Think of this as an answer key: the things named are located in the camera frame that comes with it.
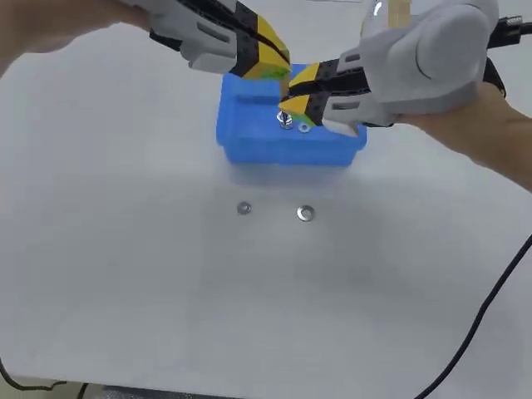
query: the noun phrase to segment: hand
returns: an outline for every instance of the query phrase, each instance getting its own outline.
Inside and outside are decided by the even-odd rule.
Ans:
[[[478,99],[467,106],[446,114],[404,115],[399,121],[419,127],[451,150],[483,164],[487,150],[500,150],[499,137],[506,124],[523,118],[528,119],[506,102],[497,87],[482,83]]]
[[[116,0],[0,0],[12,14],[20,53],[52,52],[123,22],[149,30],[148,15]]]

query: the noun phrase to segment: black strap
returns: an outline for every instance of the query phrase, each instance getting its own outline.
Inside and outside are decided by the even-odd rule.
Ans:
[[[499,75],[499,72],[497,71],[497,68],[495,67],[495,64],[489,57],[485,63],[484,81],[486,83],[491,83],[492,85],[495,85],[500,90],[502,95],[506,98],[505,84],[502,81]]]

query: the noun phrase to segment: bolt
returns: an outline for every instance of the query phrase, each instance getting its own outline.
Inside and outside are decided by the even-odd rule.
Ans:
[[[279,111],[277,120],[283,129],[289,130],[293,128],[292,117],[284,111]]]

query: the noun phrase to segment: yellow tape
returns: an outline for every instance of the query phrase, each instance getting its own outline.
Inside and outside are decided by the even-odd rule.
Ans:
[[[410,25],[411,0],[388,0],[388,27],[399,28]]]

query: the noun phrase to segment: screw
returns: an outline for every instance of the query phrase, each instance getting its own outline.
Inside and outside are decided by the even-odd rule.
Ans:
[[[279,111],[277,120],[283,129],[289,130],[293,128],[292,117],[284,111]]]
[[[303,205],[298,208],[297,215],[302,222],[311,222],[316,217],[316,210],[310,205]]]
[[[237,205],[236,210],[239,214],[250,214],[251,204],[249,202],[242,201]]]

